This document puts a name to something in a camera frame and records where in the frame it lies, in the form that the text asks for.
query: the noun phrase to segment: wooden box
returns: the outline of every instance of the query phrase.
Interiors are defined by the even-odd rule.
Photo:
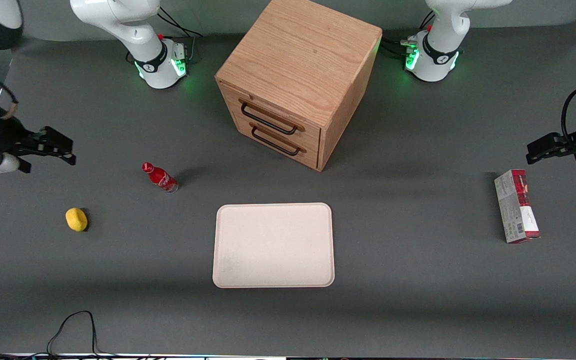
[[[243,135],[322,171],[346,129],[382,37],[309,0],[272,0],[215,79]]]

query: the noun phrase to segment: coca-cola bottle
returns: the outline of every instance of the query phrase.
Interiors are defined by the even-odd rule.
[[[150,177],[150,181],[162,188],[163,191],[172,194],[179,189],[179,184],[174,177],[170,176],[164,169],[155,167],[150,162],[144,162],[141,166],[143,170]]]

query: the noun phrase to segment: cardboard box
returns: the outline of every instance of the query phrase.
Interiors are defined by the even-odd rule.
[[[510,170],[494,180],[499,200],[505,242],[521,244],[540,237],[528,199],[525,170]]]

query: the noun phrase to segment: black metal handle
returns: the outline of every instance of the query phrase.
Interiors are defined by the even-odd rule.
[[[246,111],[246,107],[248,106],[248,104],[246,102],[243,102],[241,104],[241,113],[244,114],[245,116],[249,117],[250,119],[253,119],[254,121],[258,121],[259,123],[262,123],[263,125],[267,126],[268,128],[272,129],[272,130],[277,130],[277,132],[280,132],[284,135],[292,135],[297,131],[297,126],[292,126],[292,129],[290,130],[284,130],[281,127],[274,125],[274,123],[270,123],[268,121],[265,121],[264,119],[262,119],[259,116],[256,116],[254,114],[251,114],[250,112]]]
[[[252,134],[252,137],[254,137],[255,139],[257,139],[258,141],[261,141],[261,142],[263,142],[264,144],[266,144],[266,145],[268,145],[268,146],[270,146],[270,147],[272,147],[272,148],[275,148],[275,149],[281,151],[282,153],[288,155],[289,157],[294,157],[295,155],[299,154],[299,151],[301,150],[301,148],[296,148],[295,151],[288,151],[288,150],[286,150],[285,148],[277,145],[276,143],[273,143],[273,142],[271,142],[271,141],[269,141],[269,140],[267,140],[267,139],[264,139],[263,137],[257,135],[257,134],[255,133],[256,130],[257,130],[257,126],[253,126],[253,127],[252,127],[252,132],[251,132],[251,134]]]

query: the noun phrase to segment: white tray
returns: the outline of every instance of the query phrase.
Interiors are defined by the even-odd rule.
[[[224,205],[212,282],[220,288],[327,287],[335,279],[326,203]]]

